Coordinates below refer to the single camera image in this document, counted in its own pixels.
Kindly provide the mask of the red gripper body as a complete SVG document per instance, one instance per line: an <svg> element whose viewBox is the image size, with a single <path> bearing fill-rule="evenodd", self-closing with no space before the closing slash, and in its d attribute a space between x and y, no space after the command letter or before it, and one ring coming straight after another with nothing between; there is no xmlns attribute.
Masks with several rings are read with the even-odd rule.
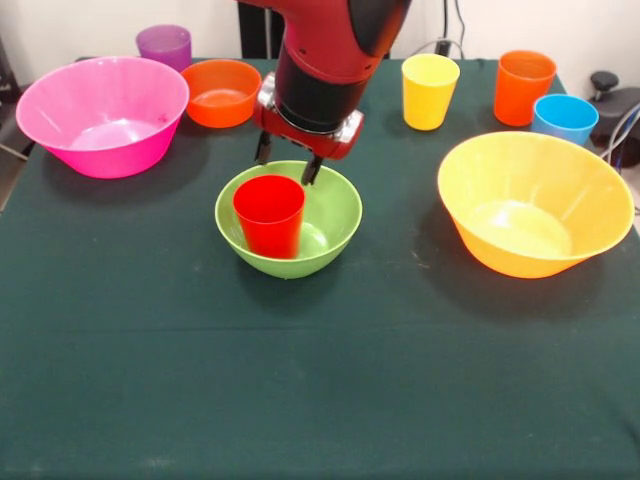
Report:
<svg viewBox="0 0 640 480"><path fill-rule="evenodd" d="M271 137L284 138L310 150L313 155L322 156L324 159L343 159L360 136L364 124L364 114L359 110L354 110L336 131L330 133L316 133L300 129L277 110L275 83L274 72L269 72L262 81L254 104L253 120L255 124L262 131L269 132Z"/></svg>

